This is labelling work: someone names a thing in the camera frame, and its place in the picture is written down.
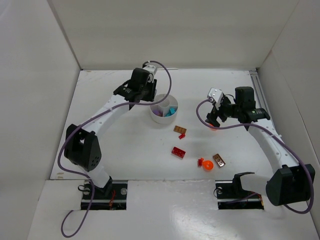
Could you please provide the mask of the small lavender lego brick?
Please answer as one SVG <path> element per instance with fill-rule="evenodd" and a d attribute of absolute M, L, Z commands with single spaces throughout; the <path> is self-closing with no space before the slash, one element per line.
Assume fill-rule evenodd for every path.
<path fill-rule="evenodd" d="M 158 117 L 163 117 L 163 111 L 161 109 L 155 109 L 152 112 Z"/>

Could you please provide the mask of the white round divided container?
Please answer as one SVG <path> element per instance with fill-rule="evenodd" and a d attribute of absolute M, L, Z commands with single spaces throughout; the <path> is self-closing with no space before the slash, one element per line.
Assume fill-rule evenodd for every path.
<path fill-rule="evenodd" d="M 169 117 L 165 117 L 165 115 L 169 112 L 170 108 L 176 109 L 175 114 Z M 156 109 L 161 109 L 163 111 L 163 117 L 157 116 L 153 113 L 153 111 Z M 178 115 L 178 110 L 179 104 L 177 99 L 169 94 L 162 102 L 150 106 L 150 116 L 151 119 L 158 124 L 169 125 L 175 121 Z"/>

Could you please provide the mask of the red lego brick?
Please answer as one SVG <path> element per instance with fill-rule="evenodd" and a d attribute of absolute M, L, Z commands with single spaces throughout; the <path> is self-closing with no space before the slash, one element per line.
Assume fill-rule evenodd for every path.
<path fill-rule="evenodd" d="M 171 154 L 180 158 L 180 159 L 183 159 L 186 152 L 176 146 L 173 147 L 172 151 L 171 151 Z"/>

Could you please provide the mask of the teal lego brick pair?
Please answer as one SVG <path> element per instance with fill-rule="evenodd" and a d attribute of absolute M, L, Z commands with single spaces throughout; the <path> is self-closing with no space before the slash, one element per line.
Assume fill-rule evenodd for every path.
<path fill-rule="evenodd" d="M 174 113 L 172 113 L 172 112 L 168 112 L 166 115 L 165 115 L 165 117 L 170 117 L 170 116 L 172 116 Z"/>

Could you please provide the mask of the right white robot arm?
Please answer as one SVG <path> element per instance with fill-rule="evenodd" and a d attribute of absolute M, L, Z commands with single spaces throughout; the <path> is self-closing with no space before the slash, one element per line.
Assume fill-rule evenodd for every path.
<path fill-rule="evenodd" d="M 236 87 L 235 99 L 231 102 L 220 89 L 211 88 L 207 98 L 213 108 L 205 121 L 217 129 L 228 118 L 238 120 L 238 126 L 245 127 L 253 136 L 272 168 L 271 177 L 253 172 L 236 174 L 233 178 L 235 188 L 267 196 L 274 206 L 287 207 L 305 201 L 313 204 L 315 169 L 311 164 L 304 164 L 284 144 L 268 112 L 256 107 L 254 89 L 249 86 Z"/>

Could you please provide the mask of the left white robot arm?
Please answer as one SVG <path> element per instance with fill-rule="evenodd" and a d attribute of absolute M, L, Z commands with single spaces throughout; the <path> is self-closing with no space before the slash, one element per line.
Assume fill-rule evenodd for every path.
<path fill-rule="evenodd" d="M 121 115 L 128 112 L 134 103 L 154 101 L 156 72 L 157 67 L 153 65 L 135 68 L 130 79 L 113 92 L 111 98 L 95 115 L 109 112 L 77 130 L 64 148 L 64 157 L 89 176 L 95 190 L 104 197 L 110 193 L 113 180 L 100 163 L 102 152 L 99 136 L 103 135 Z"/>

